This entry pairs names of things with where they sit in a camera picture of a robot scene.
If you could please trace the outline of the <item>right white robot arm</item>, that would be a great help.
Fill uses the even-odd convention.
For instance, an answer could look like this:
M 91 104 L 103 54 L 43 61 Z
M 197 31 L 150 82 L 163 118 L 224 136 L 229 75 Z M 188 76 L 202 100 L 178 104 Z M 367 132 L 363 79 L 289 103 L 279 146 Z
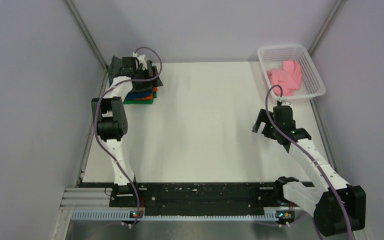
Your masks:
M 330 165 L 304 128 L 297 128 L 293 109 L 277 105 L 272 111 L 261 109 L 252 127 L 256 133 L 264 124 L 264 137 L 277 141 L 299 164 L 314 185 L 306 187 L 295 177 L 279 177 L 271 197 L 279 206 L 290 202 L 309 214 L 320 234 L 330 237 L 352 235 L 366 226 L 367 195 L 359 185 L 351 185 Z

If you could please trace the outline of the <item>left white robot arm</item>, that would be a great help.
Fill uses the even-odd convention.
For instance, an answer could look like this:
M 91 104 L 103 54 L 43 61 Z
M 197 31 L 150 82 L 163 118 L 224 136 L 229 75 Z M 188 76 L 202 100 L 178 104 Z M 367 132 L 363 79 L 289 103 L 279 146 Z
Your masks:
M 107 74 L 107 89 L 91 100 L 94 136 L 112 167 L 112 200 L 121 198 L 127 206 L 134 207 L 140 202 L 141 194 L 124 153 L 123 138 L 129 130 L 125 103 L 152 100 L 163 83 L 153 61 L 137 52 L 122 58 L 114 56 Z

